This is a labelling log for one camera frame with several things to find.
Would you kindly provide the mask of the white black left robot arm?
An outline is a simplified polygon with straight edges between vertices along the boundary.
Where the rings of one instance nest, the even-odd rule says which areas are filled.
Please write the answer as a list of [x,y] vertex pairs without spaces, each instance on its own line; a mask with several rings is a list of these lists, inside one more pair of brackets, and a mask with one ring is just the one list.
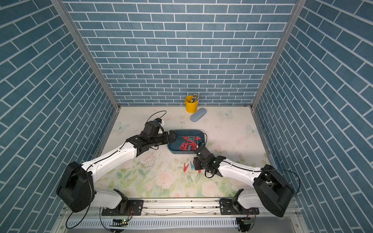
[[174,143],[177,137],[173,130],[165,132],[159,121],[148,121],[139,135],[126,139],[112,151],[82,164],[68,164],[56,193],[74,213],[88,207],[101,207],[115,215],[124,215],[131,211],[128,198],[117,189],[96,189],[94,184],[120,164],[140,156],[150,148]]

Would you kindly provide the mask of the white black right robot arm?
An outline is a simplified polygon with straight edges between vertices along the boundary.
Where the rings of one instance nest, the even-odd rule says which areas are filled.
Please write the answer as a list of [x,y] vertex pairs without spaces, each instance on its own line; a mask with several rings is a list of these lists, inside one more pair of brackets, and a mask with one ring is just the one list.
[[248,215],[252,213],[250,208],[264,207],[271,214],[283,217],[296,194],[294,188],[271,165],[262,168],[245,166],[224,156],[215,157],[204,145],[199,145],[195,154],[193,163],[196,170],[231,178],[254,188],[255,194],[240,189],[229,201],[228,214]]

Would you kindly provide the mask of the teal plastic storage box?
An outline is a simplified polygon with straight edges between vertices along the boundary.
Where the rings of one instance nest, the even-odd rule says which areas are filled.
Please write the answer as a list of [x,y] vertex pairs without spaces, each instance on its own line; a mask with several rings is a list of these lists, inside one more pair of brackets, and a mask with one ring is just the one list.
[[167,145],[173,154],[194,154],[198,145],[207,141],[207,135],[200,130],[179,129],[174,132],[177,134],[176,141]]

